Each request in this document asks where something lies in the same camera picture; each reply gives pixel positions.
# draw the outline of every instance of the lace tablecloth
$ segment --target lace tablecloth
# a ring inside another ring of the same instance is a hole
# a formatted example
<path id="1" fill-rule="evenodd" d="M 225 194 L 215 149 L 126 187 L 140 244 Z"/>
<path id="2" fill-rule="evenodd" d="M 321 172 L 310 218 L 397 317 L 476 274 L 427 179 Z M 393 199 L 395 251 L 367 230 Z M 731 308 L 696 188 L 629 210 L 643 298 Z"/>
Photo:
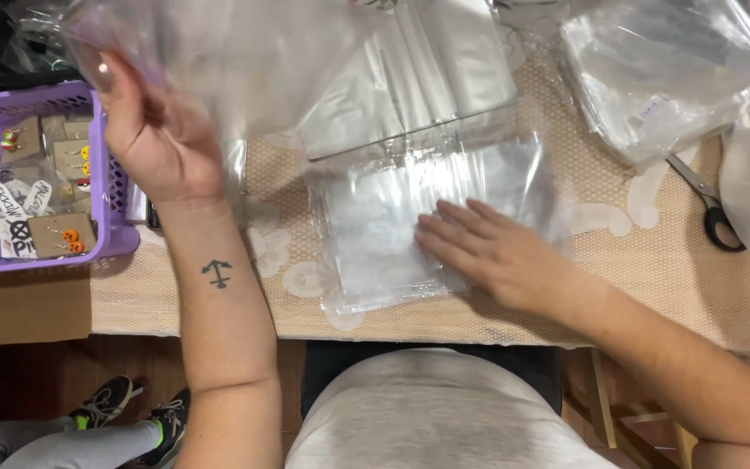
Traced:
<path id="1" fill-rule="evenodd" d="M 535 63 L 526 63 L 515 78 L 529 125 L 541 131 L 552 155 L 559 188 L 579 201 L 572 238 L 578 264 L 717 344 L 750 352 L 750 254 L 729 254 L 707 241 L 702 200 L 666 163 L 633 177 L 603 152 Z M 254 139 L 247 150 L 245 237 L 279 336 L 583 345 L 569 331 L 502 310 L 481 294 L 340 319 L 324 314 L 317 237 L 291 140 L 283 134 Z M 721 154 L 719 138 L 712 137 L 682 157 L 692 159 L 706 181 L 716 181 Z M 96 333 L 179 333 L 178 294 L 163 240 L 146 229 L 141 237 L 135 253 L 92 267 Z"/>

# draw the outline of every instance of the black scissor handle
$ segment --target black scissor handle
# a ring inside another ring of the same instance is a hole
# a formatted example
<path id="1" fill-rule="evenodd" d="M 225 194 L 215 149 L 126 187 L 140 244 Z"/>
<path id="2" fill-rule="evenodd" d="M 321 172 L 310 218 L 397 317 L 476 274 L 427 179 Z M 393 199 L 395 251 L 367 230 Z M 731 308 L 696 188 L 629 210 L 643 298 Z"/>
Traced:
<path id="1" fill-rule="evenodd" d="M 710 238 L 711 242 L 714 243 L 717 248 L 723 251 L 745 251 L 746 247 L 743 244 L 743 241 L 740 241 L 739 246 L 730 246 L 728 244 L 725 244 L 723 240 L 719 239 L 719 234 L 717 234 L 717 225 L 719 225 L 720 223 L 724 224 L 725 226 L 730 228 L 732 232 L 736 233 L 736 231 L 734 231 L 734 227 L 731 226 L 731 222 L 728 221 L 727 215 L 725 215 L 725 210 L 723 210 L 721 207 L 708 208 L 705 212 L 705 233 L 707 234 L 707 237 Z"/>

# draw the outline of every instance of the sneaker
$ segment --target sneaker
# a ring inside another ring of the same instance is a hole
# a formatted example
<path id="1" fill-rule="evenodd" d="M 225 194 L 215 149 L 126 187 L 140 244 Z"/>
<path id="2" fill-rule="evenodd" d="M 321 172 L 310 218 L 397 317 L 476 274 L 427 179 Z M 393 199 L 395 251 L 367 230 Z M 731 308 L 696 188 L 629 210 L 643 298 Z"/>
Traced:
<path id="1" fill-rule="evenodd" d="M 184 437 L 184 427 L 190 413 L 190 388 L 184 388 L 168 404 L 153 409 L 149 421 L 161 427 L 161 442 L 158 446 L 141 456 L 141 462 L 147 466 L 159 464 L 172 451 L 172 448 Z"/>
<path id="2" fill-rule="evenodd" d="M 100 428 L 123 412 L 132 397 L 132 388 L 132 380 L 127 377 L 111 378 L 68 416 L 77 423 L 78 430 Z"/>

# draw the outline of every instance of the purple plastic basket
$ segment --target purple plastic basket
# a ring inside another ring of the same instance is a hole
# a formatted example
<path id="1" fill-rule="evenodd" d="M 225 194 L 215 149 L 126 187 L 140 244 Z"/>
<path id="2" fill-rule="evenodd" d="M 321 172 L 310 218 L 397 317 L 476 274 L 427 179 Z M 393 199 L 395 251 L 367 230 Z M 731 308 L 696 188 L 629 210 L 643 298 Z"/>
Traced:
<path id="1" fill-rule="evenodd" d="M 138 231 L 128 225 L 126 212 L 126 173 L 103 142 L 105 118 L 97 94 L 86 83 L 69 82 L 56 86 L 0 92 L 0 141 L 2 130 L 32 115 L 47 116 L 93 108 L 89 125 L 91 150 L 92 218 L 98 222 L 98 242 L 86 255 L 47 261 L 8 261 L 0 259 L 0 272 L 39 267 L 84 264 L 101 257 L 135 251 L 140 242 Z"/>

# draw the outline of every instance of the scissor blade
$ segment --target scissor blade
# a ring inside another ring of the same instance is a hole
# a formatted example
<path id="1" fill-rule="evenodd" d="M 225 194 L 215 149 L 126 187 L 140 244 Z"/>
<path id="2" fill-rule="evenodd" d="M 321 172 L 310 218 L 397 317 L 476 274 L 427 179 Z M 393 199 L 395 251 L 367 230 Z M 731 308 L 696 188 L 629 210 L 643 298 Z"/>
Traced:
<path id="1" fill-rule="evenodd" d="M 713 195 L 709 194 L 709 192 L 713 192 L 714 190 L 708 187 L 703 182 L 702 178 L 700 178 L 699 175 L 697 175 L 688 165 L 685 165 L 685 162 L 682 161 L 680 157 L 669 155 L 667 161 L 673 169 L 675 169 L 676 172 L 679 173 L 691 187 L 693 187 L 693 190 L 697 191 L 700 195 Z"/>

